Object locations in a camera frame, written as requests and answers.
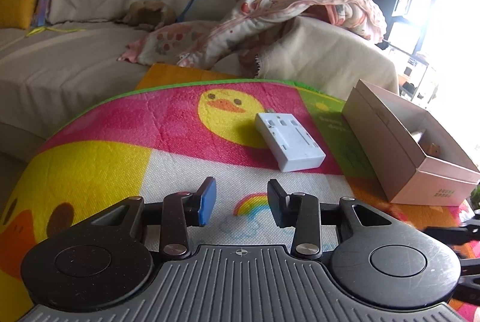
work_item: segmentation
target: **colorful mat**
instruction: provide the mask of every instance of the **colorful mat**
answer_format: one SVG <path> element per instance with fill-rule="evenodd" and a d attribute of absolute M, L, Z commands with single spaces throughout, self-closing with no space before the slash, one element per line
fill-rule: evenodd
<path fill-rule="evenodd" d="M 337 203 L 342 196 L 411 221 L 418 228 L 454 225 L 468 207 L 393 206 L 385 202 L 362 147 L 341 115 L 344 102 L 291 84 L 239 80 L 132 92 L 83 113 L 50 138 L 28 165 L 0 221 L 0 321 L 13 322 L 31 302 L 20 263 L 36 243 L 124 199 L 160 201 L 217 179 L 217 203 L 195 244 L 286 244 L 293 228 L 275 226 L 266 185 Z M 326 154 L 317 169 L 281 173 L 254 127 L 256 113 L 292 113 Z M 158 228 L 148 247 L 158 249 Z M 324 231 L 324 249 L 336 245 Z M 474 320 L 476 308 L 452 303 Z"/>

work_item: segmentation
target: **duck beak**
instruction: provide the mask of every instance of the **duck beak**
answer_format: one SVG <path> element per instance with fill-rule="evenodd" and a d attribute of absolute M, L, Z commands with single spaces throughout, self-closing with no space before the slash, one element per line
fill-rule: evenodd
<path fill-rule="evenodd" d="M 20 265 L 23 257 L 35 246 L 32 211 L 26 209 L 13 219 L 0 234 L 0 269 L 21 280 Z"/>
<path fill-rule="evenodd" d="M 213 101 L 208 101 L 208 105 L 211 107 L 221 109 L 222 111 L 233 112 L 233 113 L 245 113 L 245 109 L 237 107 L 231 101 L 225 99 L 218 99 Z"/>

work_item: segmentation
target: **open box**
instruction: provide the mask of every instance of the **open box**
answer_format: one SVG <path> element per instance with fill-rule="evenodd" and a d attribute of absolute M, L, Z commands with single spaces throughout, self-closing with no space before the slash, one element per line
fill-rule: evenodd
<path fill-rule="evenodd" d="M 458 206 L 477 186 L 475 164 L 425 109 L 359 80 L 342 113 L 389 201 Z M 425 154 L 412 138 L 410 132 L 421 129 L 422 143 L 439 145 L 441 159 Z"/>

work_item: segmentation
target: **yellow strap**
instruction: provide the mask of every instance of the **yellow strap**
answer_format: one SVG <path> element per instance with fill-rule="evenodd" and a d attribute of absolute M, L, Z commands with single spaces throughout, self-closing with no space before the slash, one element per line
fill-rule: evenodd
<path fill-rule="evenodd" d="M 44 31 L 53 31 L 53 32 L 61 32 L 61 33 L 71 33 L 71 32 L 80 32 L 80 31 L 86 31 L 86 29 L 58 29 L 58 28 L 52 28 L 50 26 L 39 26 L 37 28 L 33 28 L 30 32 L 28 32 L 25 37 L 30 37 L 33 35 L 36 35 L 37 33 L 42 33 Z"/>

